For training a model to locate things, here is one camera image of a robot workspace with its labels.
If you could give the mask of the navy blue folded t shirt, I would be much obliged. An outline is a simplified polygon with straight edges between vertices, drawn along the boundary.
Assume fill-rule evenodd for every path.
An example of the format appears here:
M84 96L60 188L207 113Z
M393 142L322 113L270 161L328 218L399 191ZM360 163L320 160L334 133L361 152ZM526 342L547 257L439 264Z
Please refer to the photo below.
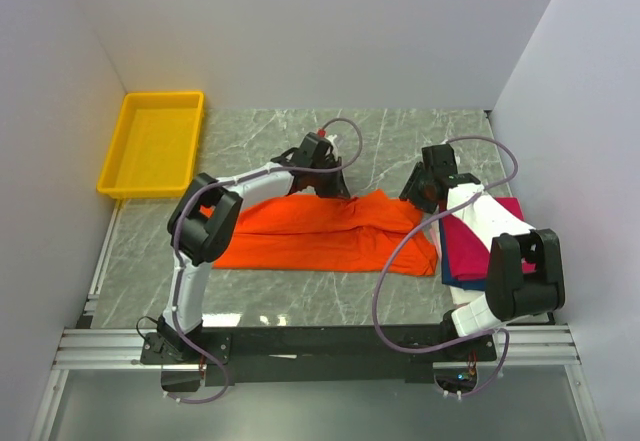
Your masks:
M473 290L484 292L486 289L485 279L463 280L455 278L448 265L441 265L441 280L444 285L456 287L463 290Z

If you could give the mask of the aluminium frame rail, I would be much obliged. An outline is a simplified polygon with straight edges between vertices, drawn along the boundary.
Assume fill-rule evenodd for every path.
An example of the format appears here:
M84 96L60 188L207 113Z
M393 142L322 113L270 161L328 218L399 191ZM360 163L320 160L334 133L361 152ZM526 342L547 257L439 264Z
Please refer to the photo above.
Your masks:
M222 327L214 328L213 356L225 365L252 360L329 360L373 362L392 359L453 366L464 365L474 353L480 365L505 358L508 366L565 366L581 363L566 325L516 325L509 333L483 336L449 350L401 353L386 346L370 326ZM196 370L205 360L197 353L182 358L151 330L66 329L52 367L56 370L177 369Z

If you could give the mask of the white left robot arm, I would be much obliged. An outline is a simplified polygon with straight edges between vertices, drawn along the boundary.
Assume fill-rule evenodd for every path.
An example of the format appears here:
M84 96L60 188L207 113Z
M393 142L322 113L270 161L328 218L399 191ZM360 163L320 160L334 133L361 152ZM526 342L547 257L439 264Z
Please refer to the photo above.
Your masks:
M307 188L321 198L349 198L338 144L337 136L319 129L260 168L222 178L200 173L193 179L167 225L174 259L170 294L155 331L144 338L142 364L226 363L235 345L258 353L276 340L273 328L205 327L205 289L242 212Z

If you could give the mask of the pink folded t shirt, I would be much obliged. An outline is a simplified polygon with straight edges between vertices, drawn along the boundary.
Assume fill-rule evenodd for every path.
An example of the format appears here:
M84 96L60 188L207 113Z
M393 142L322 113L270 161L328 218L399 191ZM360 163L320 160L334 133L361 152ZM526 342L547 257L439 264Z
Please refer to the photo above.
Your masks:
M434 245L438 257L442 256L440 230L437 224L431 224L429 228L429 237L431 243Z

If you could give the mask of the yellow plastic tray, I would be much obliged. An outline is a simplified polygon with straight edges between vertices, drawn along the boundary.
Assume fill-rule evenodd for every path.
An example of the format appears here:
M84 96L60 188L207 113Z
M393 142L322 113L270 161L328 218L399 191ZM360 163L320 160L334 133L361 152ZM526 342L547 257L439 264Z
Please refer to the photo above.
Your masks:
M127 94L97 191L115 200L182 196L194 173L204 107L200 91Z

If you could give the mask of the magenta folded t shirt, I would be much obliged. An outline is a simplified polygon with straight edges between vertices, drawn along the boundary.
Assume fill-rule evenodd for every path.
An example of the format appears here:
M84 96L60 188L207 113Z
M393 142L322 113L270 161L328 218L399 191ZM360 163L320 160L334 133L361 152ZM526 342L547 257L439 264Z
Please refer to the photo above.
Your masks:
M460 281L485 279L489 251L471 229L454 214L439 221L449 256L451 274Z

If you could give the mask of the orange t shirt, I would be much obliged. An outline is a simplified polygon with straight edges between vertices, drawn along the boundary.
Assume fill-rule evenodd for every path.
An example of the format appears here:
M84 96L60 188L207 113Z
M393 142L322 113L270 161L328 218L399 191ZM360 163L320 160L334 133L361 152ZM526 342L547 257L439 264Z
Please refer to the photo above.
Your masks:
M351 199L295 194L243 211L217 269L374 272L423 220L376 190Z

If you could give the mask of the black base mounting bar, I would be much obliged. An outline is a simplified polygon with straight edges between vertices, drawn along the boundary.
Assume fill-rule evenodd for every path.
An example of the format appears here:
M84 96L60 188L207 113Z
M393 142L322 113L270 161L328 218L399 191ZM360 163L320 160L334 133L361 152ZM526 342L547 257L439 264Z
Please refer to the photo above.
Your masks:
M432 353L426 347L453 339L443 325L390 325L383 329L397 352L371 326L205 327L193 340L213 355L208 360L174 334L146 334L144 366L159 367L171 392L200 385L311 381L402 380L430 383L437 363L494 361L496 349L484 335Z

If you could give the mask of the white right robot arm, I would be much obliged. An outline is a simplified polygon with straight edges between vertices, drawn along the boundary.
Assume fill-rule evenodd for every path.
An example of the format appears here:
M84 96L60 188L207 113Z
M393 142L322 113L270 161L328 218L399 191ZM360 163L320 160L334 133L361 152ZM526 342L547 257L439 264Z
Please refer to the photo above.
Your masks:
M518 219L476 176L460 173L450 144L422 149L422 159L414 166L400 199L425 213L461 221L488 252L484 293L451 311L444 320L450 328L438 339L447 358L464 358L474 347L473 335L564 306L557 234Z

